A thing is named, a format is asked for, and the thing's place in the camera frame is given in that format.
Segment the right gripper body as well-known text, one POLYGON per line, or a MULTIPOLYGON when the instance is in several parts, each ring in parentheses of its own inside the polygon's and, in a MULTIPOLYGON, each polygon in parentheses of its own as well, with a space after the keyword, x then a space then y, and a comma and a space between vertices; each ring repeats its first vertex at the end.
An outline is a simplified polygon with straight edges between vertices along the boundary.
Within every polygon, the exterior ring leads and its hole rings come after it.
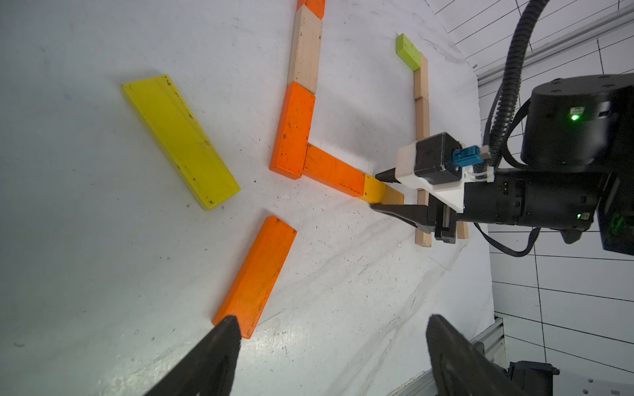
POLYGON ((429 196, 427 221, 436 240, 446 244, 457 242, 457 212, 435 196, 429 196))

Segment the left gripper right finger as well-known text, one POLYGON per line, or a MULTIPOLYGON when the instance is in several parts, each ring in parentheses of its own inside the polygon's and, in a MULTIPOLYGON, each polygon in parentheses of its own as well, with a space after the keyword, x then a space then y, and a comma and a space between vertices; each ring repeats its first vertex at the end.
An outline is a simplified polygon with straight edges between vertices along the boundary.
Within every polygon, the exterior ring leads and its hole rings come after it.
POLYGON ((429 318, 426 340, 439 395, 523 395, 443 316, 429 318))

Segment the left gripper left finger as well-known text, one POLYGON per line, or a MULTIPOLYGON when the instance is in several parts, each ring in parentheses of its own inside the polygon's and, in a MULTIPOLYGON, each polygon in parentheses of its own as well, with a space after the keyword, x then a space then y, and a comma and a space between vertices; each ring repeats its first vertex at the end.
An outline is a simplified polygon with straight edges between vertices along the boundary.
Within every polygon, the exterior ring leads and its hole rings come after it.
POLYGON ((229 315, 158 382, 148 395, 228 395, 234 382, 241 332, 229 315))

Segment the yellow block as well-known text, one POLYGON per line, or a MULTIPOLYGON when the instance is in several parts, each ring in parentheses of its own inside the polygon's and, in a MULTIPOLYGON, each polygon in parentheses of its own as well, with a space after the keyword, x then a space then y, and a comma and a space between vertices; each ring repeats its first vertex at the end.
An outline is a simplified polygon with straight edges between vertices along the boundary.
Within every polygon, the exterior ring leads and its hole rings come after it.
POLYGON ((403 205, 405 202, 405 196, 401 192, 369 174, 365 175, 364 190, 360 198, 369 204, 403 205))

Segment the natural wood block vertical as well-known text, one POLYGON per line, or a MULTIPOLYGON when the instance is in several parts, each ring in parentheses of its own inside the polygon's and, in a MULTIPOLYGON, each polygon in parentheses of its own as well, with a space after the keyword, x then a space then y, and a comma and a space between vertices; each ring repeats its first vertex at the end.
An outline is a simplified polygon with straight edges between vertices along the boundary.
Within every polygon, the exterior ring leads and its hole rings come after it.
POLYGON ((422 214, 417 218, 417 222, 422 225, 422 228, 418 226, 415 233, 415 243, 419 247, 432 247, 433 236, 429 232, 428 222, 428 205, 429 205, 429 193, 424 190, 418 191, 417 205, 424 206, 422 214))

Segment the orange block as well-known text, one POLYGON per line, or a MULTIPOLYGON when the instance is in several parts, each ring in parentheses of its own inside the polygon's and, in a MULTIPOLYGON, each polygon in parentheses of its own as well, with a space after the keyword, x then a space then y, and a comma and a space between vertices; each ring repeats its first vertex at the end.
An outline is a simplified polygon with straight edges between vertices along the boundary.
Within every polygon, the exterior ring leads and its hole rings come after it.
POLYGON ((325 15, 325 0, 299 0, 297 3, 297 9, 306 6, 312 13, 315 14, 320 20, 323 19, 325 15))
POLYGON ((212 323, 237 318, 243 338, 252 337, 282 271, 297 231, 271 215, 265 219, 249 254, 212 323))
POLYGON ((287 86, 270 169, 297 180, 301 177, 315 110, 315 95, 297 82, 287 86))
POLYGON ((364 193, 365 173, 314 145, 307 147, 303 174, 352 197, 364 193))

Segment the natural wood block diagonal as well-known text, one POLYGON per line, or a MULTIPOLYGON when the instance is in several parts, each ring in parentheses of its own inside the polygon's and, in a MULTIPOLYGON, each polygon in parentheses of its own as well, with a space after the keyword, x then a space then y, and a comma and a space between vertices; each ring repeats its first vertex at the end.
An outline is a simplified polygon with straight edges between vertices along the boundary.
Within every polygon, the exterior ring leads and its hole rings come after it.
POLYGON ((429 62, 423 54, 420 68, 414 71, 414 99, 429 101, 429 62))

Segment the green block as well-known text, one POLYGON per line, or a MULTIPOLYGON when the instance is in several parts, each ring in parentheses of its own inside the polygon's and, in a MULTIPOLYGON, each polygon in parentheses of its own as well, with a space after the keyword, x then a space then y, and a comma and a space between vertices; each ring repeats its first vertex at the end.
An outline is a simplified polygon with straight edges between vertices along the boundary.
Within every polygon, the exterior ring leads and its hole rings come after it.
POLYGON ((412 71, 421 69, 422 54, 405 34, 396 38, 396 54, 412 71))

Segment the yellow-green block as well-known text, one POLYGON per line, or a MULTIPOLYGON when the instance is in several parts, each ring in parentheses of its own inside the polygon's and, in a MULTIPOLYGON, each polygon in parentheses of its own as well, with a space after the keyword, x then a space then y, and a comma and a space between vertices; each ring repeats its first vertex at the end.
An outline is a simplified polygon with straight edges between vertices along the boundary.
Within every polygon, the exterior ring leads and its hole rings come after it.
POLYGON ((241 191, 167 74, 124 83, 122 91, 203 210, 241 191))

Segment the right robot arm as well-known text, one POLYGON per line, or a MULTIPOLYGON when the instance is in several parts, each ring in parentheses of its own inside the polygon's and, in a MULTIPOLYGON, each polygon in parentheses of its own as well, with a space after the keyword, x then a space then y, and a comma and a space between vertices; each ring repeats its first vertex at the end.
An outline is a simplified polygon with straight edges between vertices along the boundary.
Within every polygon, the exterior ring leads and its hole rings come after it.
POLYGON ((448 133, 400 149, 387 183, 427 191, 418 205, 375 204, 452 244, 459 222, 542 229, 573 244, 593 224, 603 248, 633 252, 633 77, 600 74, 555 79, 518 105, 528 44, 546 3, 531 1, 513 33, 482 145, 448 133))

